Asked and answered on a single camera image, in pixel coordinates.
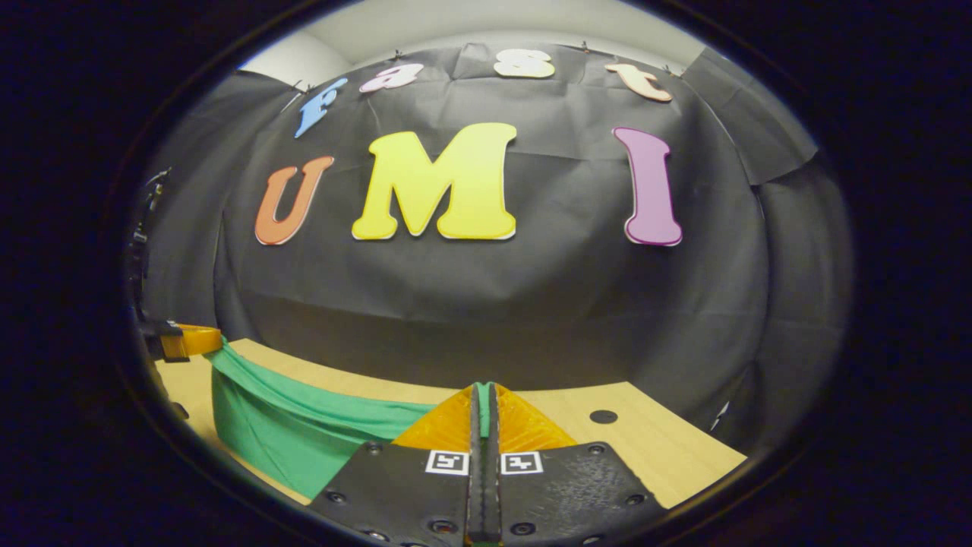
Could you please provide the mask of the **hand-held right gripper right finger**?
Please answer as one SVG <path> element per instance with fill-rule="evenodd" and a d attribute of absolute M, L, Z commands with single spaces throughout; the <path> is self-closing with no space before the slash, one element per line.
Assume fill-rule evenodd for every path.
<path fill-rule="evenodd" d="M 487 543 L 614 545 L 663 513 L 610 444 L 576 442 L 521 396 L 491 384 Z"/>

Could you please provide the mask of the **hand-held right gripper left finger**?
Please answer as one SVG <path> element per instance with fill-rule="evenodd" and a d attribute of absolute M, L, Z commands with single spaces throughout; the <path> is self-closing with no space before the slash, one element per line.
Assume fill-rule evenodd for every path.
<path fill-rule="evenodd" d="M 462 389 L 395 441 L 367 442 L 309 509 L 389 546 L 468 546 L 481 471 L 479 389 Z"/>

